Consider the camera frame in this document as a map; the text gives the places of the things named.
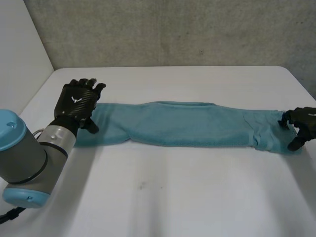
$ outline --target folded towel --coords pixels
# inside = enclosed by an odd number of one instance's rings
[[[159,146],[245,147],[292,154],[287,145],[296,136],[282,129],[283,111],[242,110],[213,103],[159,101],[141,105],[102,104],[92,120],[97,134],[80,130],[77,147],[122,143],[127,140]]]

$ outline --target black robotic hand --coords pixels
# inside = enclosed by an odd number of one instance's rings
[[[96,81],[73,79],[65,84],[54,110],[55,120],[51,125],[66,127],[75,135],[78,128],[87,129],[92,134],[97,133],[99,128],[90,117],[106,85],[99,83],[93,88]]]
[[[281,127],[289,129],[287,121],[300,129],[297,137],[287,146],[290,151],[296,151],[305,142],[316,138],[316,108],[304,107],[286,111],[278,122]]]

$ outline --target light blue cap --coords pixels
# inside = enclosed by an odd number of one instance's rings
[[[24,121],[15,112],[0,110],[0,152],[19,143],[26,130]]]
[[[50,194],[28,189],[6,188],[2,194],[3,200],[23,208],[40,208],[44,206]]]

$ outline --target white wall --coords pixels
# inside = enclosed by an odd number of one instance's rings
[[[23,0],[0,0],[0,109],[20,114],[53,71]]]

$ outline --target concrete wall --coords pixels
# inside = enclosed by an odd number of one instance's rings
[[[25,3],[55,69],[279,65],[316,98],[315,0]]]
[[[23,0],[1,0],[0,109],[21,113],[52,73]]]

